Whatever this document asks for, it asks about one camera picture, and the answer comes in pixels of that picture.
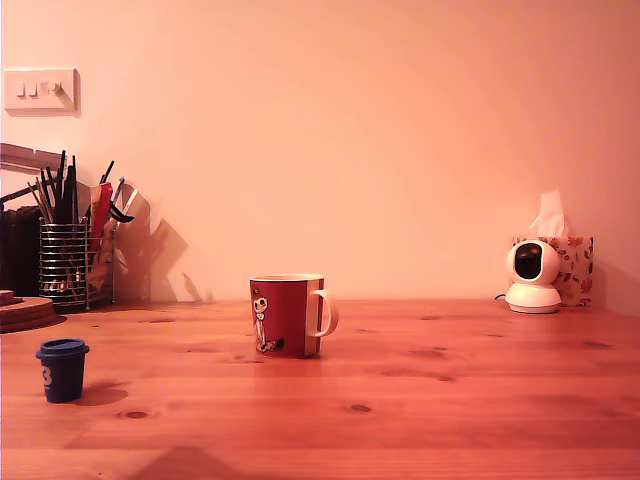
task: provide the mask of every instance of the red mug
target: red mug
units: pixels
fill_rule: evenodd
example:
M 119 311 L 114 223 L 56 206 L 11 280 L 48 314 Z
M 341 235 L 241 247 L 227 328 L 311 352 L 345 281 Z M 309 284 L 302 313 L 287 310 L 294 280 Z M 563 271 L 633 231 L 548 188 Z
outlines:
M 338 326 L 338 310 L 321 275 L 252 278 L 251 304 L 256 350 L 270 357 L 304 358 L 320 351 L 320 338 Z M 327 325 L 322 328 L 326 303 Z

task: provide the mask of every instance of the switch plate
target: switch plate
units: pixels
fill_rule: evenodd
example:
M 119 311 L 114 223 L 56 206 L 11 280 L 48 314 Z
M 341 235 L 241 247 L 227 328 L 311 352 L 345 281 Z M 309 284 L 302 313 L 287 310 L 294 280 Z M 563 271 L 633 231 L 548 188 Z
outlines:
M 76 83 L 78 72 L 75 68 L 56 70 L 5 70 L 4 109 L 16 111 L 51 110 L 74 112 L 76 110 Z M 59 94 L 48 91 L 50 82 L 60 85 Z M 20 84 L 26 95 L 19 96 Z

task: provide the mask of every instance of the camera base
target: camera base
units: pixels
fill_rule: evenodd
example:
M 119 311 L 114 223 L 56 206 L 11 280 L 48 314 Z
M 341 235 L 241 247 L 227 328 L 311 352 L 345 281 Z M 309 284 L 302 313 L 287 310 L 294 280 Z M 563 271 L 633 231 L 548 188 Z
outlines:
M 560 294 L 551 285 L 514 283 L 505 301 L 519 313 L 553 313 L 560 307 Z

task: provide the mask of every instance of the mug handle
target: mug handle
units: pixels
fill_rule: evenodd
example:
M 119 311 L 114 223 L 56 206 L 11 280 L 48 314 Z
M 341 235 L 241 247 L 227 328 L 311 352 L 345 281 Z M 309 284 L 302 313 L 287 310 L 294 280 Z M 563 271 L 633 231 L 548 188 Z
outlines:
M 338 308 L 333 304 L 332 297 L 327 290 L 315 290 L 311 293 L 311 295 L 318 295 L 319 297 L 322 297 L 326 306 L 329 307 L 329 319 L 324 330 L 316 332 L 310 336 L 324 337 L 326 335 L 330 335 L 338 326 L 338 319 L 340 318 L 340 315 L 338 314 Z

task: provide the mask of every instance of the cup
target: cup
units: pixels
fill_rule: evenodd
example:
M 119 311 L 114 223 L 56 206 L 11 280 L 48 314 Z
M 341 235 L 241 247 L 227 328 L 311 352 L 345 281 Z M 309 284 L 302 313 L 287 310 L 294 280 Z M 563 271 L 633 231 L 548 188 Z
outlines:
M 84 357 L 89 347 L 82 340 L 62 338 L 40 346 L 44 394 L 50 403 L 64 403 L 82 396 Z
M 338 309 L 321 275 L 266 275 L 250 280 L 256 350 L 270 357 L 304 358 L 338 326 Z M 326 304 L 327 325 L 322 328 Z

